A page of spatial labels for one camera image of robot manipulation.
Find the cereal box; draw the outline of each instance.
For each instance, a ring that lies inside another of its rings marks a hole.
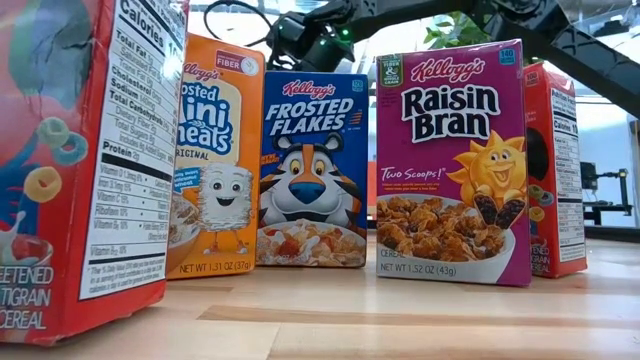
[[[364,265],[367,84],[364,75],[267,73],[258,264]]]
[[[573,82],[547,63],[525,69],[531,269],[559,277],[587,268]]]
[[[377,60],[377,273],[531,281],[519,40]]]
[[[0,341],[159,301],[188,1],[0,5]]]
[[[255,267],[264,57],[189,34],[167,274]]]

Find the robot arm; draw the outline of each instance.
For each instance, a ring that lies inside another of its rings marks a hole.
[[[556,0],[334,0],[305,15],[284,14],[267,43],[298,60],[295,70],[331,72],[342,58],[353,60],[354,42],[452,11],[465,12],[494,40],[522,38],[527,56],[551,61],[640,117],[640,65],[576,29]]]

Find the purple cereal box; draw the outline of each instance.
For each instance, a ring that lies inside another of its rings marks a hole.
[[[378,275],[529,285],[520,40],[377,69]]]

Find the green plant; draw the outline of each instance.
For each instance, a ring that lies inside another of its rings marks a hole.
[[[468,16],[460,11],[445,15],[434,27],[427,27],[424,43],[431,43],[431,49],[477,45],[491,42],[491,37],[482,31]],[[538,58],[524,58],[525,65],[542,61]]]

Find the nutrition facts label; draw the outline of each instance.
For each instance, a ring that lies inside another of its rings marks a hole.
[[[165,277],[185,18],[117,0],[80,299]]]
[[[552,89],[551,106],[558,191],[560,261],[566,262],[586,256],[578,124],[575,100],[572,96]]]

